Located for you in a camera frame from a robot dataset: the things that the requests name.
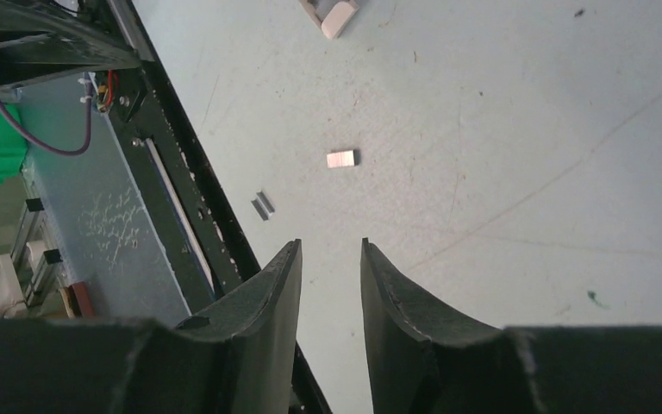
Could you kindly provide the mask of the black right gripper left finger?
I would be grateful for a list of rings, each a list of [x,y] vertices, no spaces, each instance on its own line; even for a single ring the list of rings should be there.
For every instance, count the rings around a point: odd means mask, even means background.
[[[0,320],[0,413],[286,413],[302,243],[169,328],[153,319]]]

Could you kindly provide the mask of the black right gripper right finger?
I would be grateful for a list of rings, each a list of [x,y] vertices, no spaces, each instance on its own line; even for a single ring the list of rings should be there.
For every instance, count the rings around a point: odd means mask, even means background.
[[[377,413],[662,413],[662,326],[498,329],[368,240],[360,289]]]

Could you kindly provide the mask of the metal staple strip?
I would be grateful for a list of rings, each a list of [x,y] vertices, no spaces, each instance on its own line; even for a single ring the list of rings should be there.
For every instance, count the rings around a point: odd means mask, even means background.
[[[263,221],[268,221],[275,213],[275,207],[263,191],[258,191],[251,204]]]
[[[357,155],[355,150],[344,150],[332,152],[326,155],[327,168],[346,168],[357,166]]]

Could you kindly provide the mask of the white staple tray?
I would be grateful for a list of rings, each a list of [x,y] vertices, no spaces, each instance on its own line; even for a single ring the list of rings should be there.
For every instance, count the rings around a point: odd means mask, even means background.
[[[353,0],[299,0],[299,3],[310,20],[329,40],[338,38],[359,10],[359,4]]]

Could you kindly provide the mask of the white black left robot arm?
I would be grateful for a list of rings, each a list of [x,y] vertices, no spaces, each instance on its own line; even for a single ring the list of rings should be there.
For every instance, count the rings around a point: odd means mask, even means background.
[[[54,1],[0,1],[0,91],[141,60],[98,1],[67,11]]]

